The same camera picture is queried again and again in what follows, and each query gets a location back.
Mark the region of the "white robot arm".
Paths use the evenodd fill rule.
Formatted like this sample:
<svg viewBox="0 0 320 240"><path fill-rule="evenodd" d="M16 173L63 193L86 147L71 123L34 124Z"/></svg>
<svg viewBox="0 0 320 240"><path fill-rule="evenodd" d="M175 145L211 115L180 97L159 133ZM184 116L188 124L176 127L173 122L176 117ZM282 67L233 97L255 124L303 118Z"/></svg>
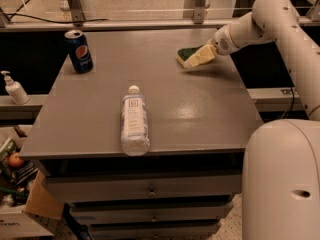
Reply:
<svg viewBox="0 0 320 240"><path fill-rule="evenodd" d="M290 0L255 0L252 11L177 60L187 69L273 41L308 118L259 127L245 150L242 240L320 240L320 48Z"/></svg>

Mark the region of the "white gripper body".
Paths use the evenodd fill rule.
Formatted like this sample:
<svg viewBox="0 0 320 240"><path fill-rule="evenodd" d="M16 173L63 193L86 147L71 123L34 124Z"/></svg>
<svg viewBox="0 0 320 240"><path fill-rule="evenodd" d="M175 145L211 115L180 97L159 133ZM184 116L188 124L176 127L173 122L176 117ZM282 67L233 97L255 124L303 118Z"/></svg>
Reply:
<svg viewBox="0 0 320 240"><path fill-rule="evenodd" d="M219 28L210 38L209 43L215 47L219 55L230 55L239 50L232 40L229 25Z"/></svg>

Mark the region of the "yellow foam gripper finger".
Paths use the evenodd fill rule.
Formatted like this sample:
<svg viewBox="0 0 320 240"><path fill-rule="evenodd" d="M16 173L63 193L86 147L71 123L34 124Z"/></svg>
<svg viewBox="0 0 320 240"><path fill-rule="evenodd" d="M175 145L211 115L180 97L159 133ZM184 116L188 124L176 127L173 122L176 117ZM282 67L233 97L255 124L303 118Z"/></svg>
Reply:
<svg viewBox="0 0 320 240"><path fill-rule="evenodd" d="M184 67L193 68L199 65L210 63L216 57L216 55L216 48L210 44L203 45L199 48L188 48Z"/></svg>

